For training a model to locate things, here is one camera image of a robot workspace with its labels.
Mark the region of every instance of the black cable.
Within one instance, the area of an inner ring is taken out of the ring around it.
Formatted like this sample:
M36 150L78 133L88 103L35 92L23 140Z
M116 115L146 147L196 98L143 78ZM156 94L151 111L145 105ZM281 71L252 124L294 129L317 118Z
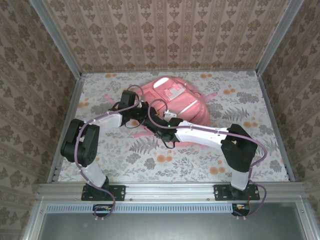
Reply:
M116 102L116 103L113 105L113 107L112 107L112 108L113 108L113 109L114 109L114 108L116 108L116 106L117 106L119 103L120 103L119 101L118 101L118 102Z
M128 91L128 90L131 89L132 87L139 87L140 90L141 90L141 87L140 87L139 85L135 85L135 84L129 86L126 90ZM136 97L138 98L138 101L140 101L138 93L135 93L135 95L136 95Z
M173 142L173 147L168 147L168 145L164 141L162 141L162 142L163 142L163 144L165 145L165 147L167 149L174 149L176 147L176 143L175 142Z

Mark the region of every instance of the pink backpack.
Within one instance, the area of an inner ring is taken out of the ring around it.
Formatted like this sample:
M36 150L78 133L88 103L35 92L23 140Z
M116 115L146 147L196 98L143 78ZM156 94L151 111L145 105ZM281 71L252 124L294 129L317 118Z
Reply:
M204 97L192 84L187 83L182 78L171 76L162 76L142 86L142 89L145 102L150 104L155 99L163 99L168 105L168 110L176 114L177 118L193 124L211 126L210 114L206 103L214 98L217 93L214 92ZM136 93L141 97L140 89ZM108 95L104 95L104 98L109 103L112 103L112 99ZM161 101L155 102L152 107L160 113L159 116L163 116L166 110L165 104ZM134 137L140 138L153 135L150 131L143 131L136 133ZM187 142L177 142L176 144L177 147L188 145L190 143Z

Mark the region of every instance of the floral mat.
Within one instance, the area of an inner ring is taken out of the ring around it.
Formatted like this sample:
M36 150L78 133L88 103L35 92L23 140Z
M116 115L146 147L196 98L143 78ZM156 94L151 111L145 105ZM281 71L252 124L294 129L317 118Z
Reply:
M160 76L180 77L205 94L217 93L207 103L213 127L241 125L249 135L262 142L267 158L252 172L259 182L288 181L282 156L254 71L212 72L130 72L87 74L75 117L88 121L105 113L111 105L103 98L108 94L116 102L129 85L143 86ZM128 127L137 123L132 121ZM100 133L96 161L111 182L228 182L231 168L220 149L193 145L167 149L153 136L134 138L143 132L122 126ZM254 160L263 152L258 147ZM83 181L74 163L64 159L59 181Z

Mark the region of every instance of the purple cable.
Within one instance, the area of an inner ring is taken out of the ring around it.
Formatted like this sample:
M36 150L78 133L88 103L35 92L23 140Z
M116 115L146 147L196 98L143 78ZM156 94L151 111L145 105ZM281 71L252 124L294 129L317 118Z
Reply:
M164 101L163 99L155 99L155 100L153 100L153 101L150 103L150 105L149 105L149 108L148 108L148 117L149 117L150 121L151 121L154 125L156 125L157 127L159 127L159 128L163 128L163 129L195 129L195 130L205 131L205 132L214 133L214 134L223 134L223 135L228 135L228 136L231 136L231 137L236 137L236 138L241 138L241 139L248 140L248 141L250 141L250 142L253 142L254 144L257 144L258 146L260 146L260 147L262 148L262 150L263 150L263 152L264 152L263 156L262 156L259 160L255 161L254 163L252 163L252 164L250 165L249 175L248 175L249 182L251 182L252 184L254 184L254 185L256 185L256 186L258 186L258 187L260 187L260 188L262 188L262 189L264 190L264 196L263 196L263 199L262 199L259 207L258 207L253 213L247 215L246 218L251 217L252 215L256 214L256 212L257 212L257 211L264 205L264 203L265 203L265 200L266 200L266 198L267 198L267 190L266 190L266 188L265 188L264 186L262 186L262 185L260 185L260 184L258 184L258 183L253 182L250 178L251 178L253 166L261 163L261 162L262 162L263 160L265 160L265 158L267 157L268 152L267 152L266 147L265 147L261 142L259 142L258 140L252 139L251 137L247 137L247 136L243 136L243 135L239 135L239 134L235 134L235 133L231 133L231 132L227 132L227 131L218 131L218 130L207 129L207 128L202 128L202 127L198 127L198 126L170 126L170 127L169 127L169 126L162 126L162 125L156 123L156 122L152 119L151 113L150 113L152 104L155 103L155 102L157 102L157 101L160 101L160 102L163 102L163 103L164 103L164 105L165 105L165 110L168 110L168 105L167 105L166 101Z
M96 186L96 185L95 185L93 182L91 182L91 181L89 180L89 178L87 178L87 176L82 172L82 170L81 170L82 166L81 166L81 165L79 164L79 162L78 162L79 142L80 142L80 138L81 138L81 136L82 136L82 133L84 132L85 128L86 128L90 123L95 122L96 120L99 120L99 119L101 119L101 118L107 117L107 116L109 116L109 115L112 115L112 114L115 114L115 113L120 113L120 112L122 112L122 111L135 108L135 107L137 107L137 106L141 103L141 101L142 101L142 99L143 99L143 96L144 96L144 90L143 90L140 86L138 86L138 85L131 85L130 88L133 87L133 86L138 87L138 88L140 88L140 90L141 90L141 98L139 99L139 101L138 101L136 104L134 104L134 105L132 105L132 106L129 106L129 107L126 107L126 108L123 108L123 109L120 109L120 110L117 110L117 111L107 112L107 113L105 113L105 114L102 114L102 115L100 115L100 116L97 116L95 119L91 119L91 120L87 121L87 122L81 127L81 129L80 129L80 131L79 131L79 134L78 134L78 136L76 137L76 141L75 141L75 147L74 147L74 163L75 163L75 165L77 166L77 168L79 169L81 176L86 180L86 182L87 182L89 185L91 185L92 187L94 187L94 188L97 189L97 190L100 190L100 191L103 191L103 192L107 193L107 194L112 198L112 207L111 207L111 210L110 210L110 212L109 212L104 218L109 217L109 216L111 215L111 213L115 210L115 207L116 207L116 199L115 199L115 197L112 195L111 192L109 192L108 190L103 189L103 188L101 188L101 187L99 187L99 186ZM95 216L95 217L97 217L96 212L97 212L97 209L95 209L95 211L94 211L94 216Z
M262 198L262 201L261 201L260 205L258 206L258 208L253 213L250 213L247 216L243 216L241 213L239 213L237 211L233 211L236 214L238 214L240 217L243 217L243 218L249 218L249 217L252 217L253 215L255 215L259 211L259 209L265 204L265 201L267 199L267 189L264 186L262 186L259 183L253 182L251 179L249 179L249 182L252 183L253 185L256 185L256 186L262 188L264 190L264 195L263 195L263 198Z

